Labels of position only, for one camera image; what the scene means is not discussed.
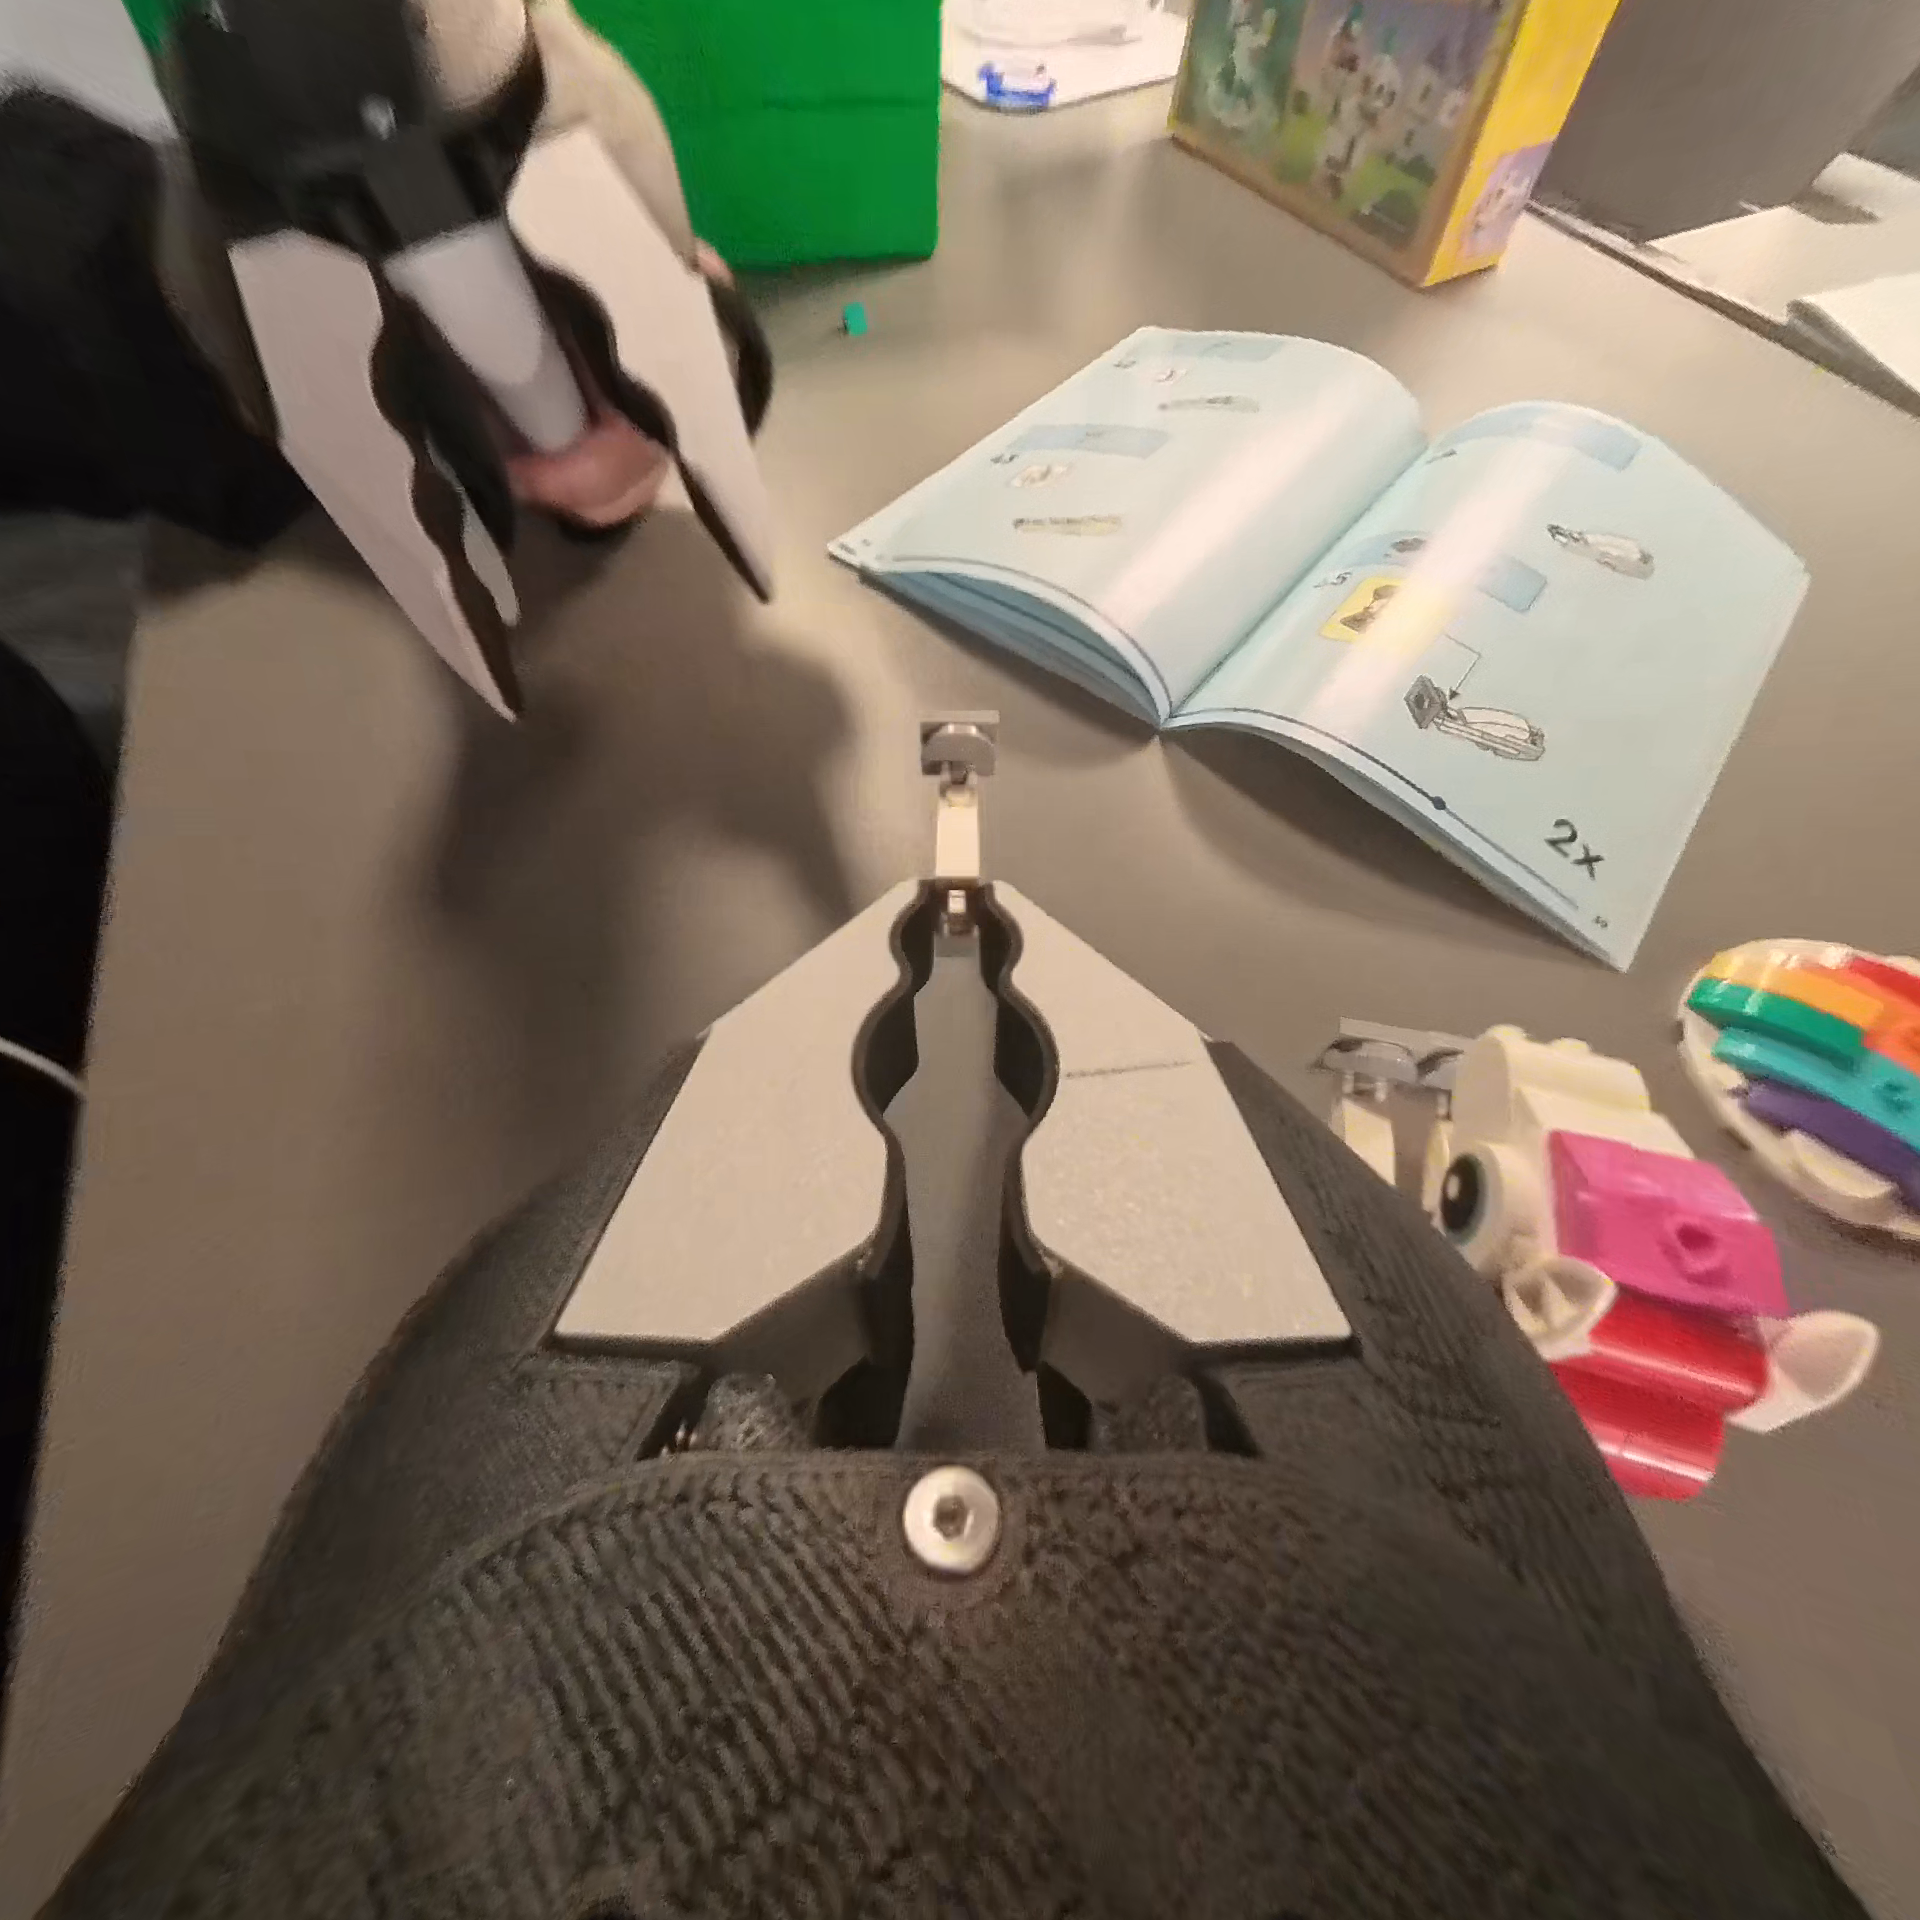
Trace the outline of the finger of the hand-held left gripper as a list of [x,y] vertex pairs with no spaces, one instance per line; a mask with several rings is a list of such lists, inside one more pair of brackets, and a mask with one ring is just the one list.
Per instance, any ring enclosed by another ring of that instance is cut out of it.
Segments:
[[774,597],[774,513],[744,385],[760,337],[732,290],[687,263],[588,128],[542,136],[506,227],[546,314],[600,402],[658,443],[695,515],[760,603]]
[[514,720],[509,563],[432,441],[369,264],[322,239],[232,242],[228,264],[279,451],[433,653]]

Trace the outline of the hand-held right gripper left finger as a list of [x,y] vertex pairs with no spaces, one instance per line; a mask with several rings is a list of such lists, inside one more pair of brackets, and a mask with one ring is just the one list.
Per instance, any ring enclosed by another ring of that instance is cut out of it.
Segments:
[[565,1353],[772,1378],[825,1443],[895,1441],[913,1357],[905,1151],[933,906],[903,879],[700,1037],[553,1323]]

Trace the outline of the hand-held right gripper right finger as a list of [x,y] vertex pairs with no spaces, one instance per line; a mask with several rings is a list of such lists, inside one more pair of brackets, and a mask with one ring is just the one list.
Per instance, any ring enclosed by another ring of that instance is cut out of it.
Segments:
[[1180,1385],[1204,1447],[1220,1369],[1352,1350],[1344,1311],[1209,1035],[1021,895],[976,890],[992,1067],[1020,1112],[998,1199],[998,1318],[1042,1441]]

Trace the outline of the green plastic bin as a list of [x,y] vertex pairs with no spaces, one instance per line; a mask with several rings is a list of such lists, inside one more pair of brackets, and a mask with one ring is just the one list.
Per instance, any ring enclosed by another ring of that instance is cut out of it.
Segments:
[[[938,5],[525,5],[543,57],[535,142],[588,128],[662,232],[737,267],[922,257],[938,235]],[[129,5],[159,70],[168,5]],[[193,187],[225,249],[245,227]]]

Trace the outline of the white lego unicorn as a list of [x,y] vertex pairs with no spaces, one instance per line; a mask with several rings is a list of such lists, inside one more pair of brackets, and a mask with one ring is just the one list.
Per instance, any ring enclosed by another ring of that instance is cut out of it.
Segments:
[[1863,1317],[1790,1309],[1769,1224],[1583,1041],[1494,1025],[1462,1046],[1423,1199],[1632,1496],[1693,1499],[1727,1430],[1825,1411],[1880,1354]]

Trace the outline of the rainbow lego plate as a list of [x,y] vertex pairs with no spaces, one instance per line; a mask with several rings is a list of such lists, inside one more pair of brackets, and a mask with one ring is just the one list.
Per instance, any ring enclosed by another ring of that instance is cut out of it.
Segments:
[[1718,951],[1676,1008],[1717,1125],[1824,1217],[1917,1242],[1917,961],[1849,943]]

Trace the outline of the lego set box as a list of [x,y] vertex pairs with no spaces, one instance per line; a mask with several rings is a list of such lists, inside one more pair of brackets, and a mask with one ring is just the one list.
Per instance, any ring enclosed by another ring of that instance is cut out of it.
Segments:
[[1490,272],[1618,1],[1196,1],[1167,135],[1429,290]]

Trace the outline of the person's left hand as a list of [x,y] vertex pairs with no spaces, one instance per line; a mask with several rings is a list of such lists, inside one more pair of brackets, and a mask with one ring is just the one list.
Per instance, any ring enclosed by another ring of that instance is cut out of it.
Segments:
[[594,415],[559,450],[505,457],[519,505],[584,536],[614,535],[647,513],[672,471],[668,448],[620,413]]

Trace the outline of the wooden book stand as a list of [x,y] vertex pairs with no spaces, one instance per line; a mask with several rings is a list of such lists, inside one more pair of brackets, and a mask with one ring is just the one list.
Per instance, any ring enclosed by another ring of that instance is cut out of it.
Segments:
[[978,61],[1045,61],[1058,80],[1058,110],[1173,80],[1185,14],[1161,1],[941,1],[941,32],[951,90],[986,107],[968,80]]

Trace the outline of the open instruction booklet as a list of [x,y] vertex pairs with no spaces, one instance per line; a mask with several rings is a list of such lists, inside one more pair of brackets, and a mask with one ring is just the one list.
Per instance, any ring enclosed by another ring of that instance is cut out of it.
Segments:
[[1429,435],[1374,361],[1242,328],[1130,331],[830,554],[1161,736],[1301,753],[1618,970],[1808,591],[1630,422]]

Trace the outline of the grey flat board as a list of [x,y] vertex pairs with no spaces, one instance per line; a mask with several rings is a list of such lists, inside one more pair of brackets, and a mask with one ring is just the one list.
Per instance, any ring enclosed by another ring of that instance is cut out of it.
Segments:
[[1790,203],[1916,66],[1916,1],[1623,1],[1532,199],[1632,242]]

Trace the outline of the white booklet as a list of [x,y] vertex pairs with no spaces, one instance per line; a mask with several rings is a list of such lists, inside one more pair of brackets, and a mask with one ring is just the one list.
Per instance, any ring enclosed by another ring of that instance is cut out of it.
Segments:
[[1841,152],[1776,208],[1632,238],[1568,199],[1532,213],[1632,272],[1917,415],[1917,179]]

